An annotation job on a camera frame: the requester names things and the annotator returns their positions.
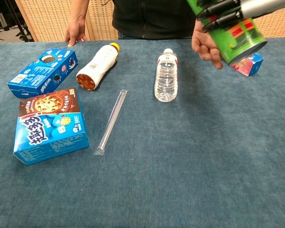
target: wicker panel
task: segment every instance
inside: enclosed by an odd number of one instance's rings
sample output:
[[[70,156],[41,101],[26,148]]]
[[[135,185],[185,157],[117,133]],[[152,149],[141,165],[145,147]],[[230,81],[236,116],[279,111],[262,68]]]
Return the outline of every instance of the wicker panel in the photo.
[[[63,41],[70,14],[68,0],[16,0],[35,41]]]
[[[257,18],[255,23],[266,38],[285,37],[285,8]]]
[[[114,4],[111,0],[90,0],[88,18],[91,21],[92,33],[95,40],[117,39],[117,31],[112,26]]]

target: black jacket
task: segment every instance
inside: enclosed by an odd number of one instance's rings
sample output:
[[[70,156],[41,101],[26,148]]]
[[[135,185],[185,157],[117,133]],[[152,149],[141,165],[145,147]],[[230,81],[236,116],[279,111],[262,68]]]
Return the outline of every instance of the black jacket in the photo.
[[[195,15],[186,0],[114,0],[112,25],[146,39],[191,37]]]

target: green cylinder container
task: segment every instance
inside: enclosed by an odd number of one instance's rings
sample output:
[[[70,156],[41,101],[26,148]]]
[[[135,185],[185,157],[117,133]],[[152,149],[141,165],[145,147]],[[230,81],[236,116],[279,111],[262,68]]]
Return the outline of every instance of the green cylinder container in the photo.
[[[222,0],[212,0],[212,4],[220,1]],[[197,6],[198,0],[187,0],[187,2],[195,15],[205,9],[204,6]],[[210,22],[210,19],[205,19],[202,24],[206,25]],[[251,18],[244,19],[227,28],[218,28],[209,34],[229,65],[238,63],[256,53],[267,43]]]

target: white plastic bottle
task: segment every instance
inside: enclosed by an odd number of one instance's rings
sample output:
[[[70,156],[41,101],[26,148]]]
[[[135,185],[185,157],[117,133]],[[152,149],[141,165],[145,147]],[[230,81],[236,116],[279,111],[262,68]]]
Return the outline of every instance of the white plastic bottle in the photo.
[[[85,90],[96,89],[104,74],[117,61],[119,50],[116,43],[102,46],[94,58],[77,73],[78,84]]]
[[[169,102],[177,95],[177,56],[170,48],[159,56],[154,85],[155,97],[161,102]]]

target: chips ahoy box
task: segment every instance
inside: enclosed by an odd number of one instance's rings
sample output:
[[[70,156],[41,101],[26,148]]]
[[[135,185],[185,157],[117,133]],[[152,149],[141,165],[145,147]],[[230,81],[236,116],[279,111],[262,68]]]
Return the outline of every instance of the chips ahoy box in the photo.
[[[255,53],[252,57],[244,59],[240,63],[237,63],[232,67],[245,76],[252,76],[258,72],[263,60],[263,56]]]
[[[89,146],[75,88],[20,101],[14,155],[26,165]]]
[[[51,93],[77,65],[73,50],[50,48],[10,80],[8,87],[18,98]]]

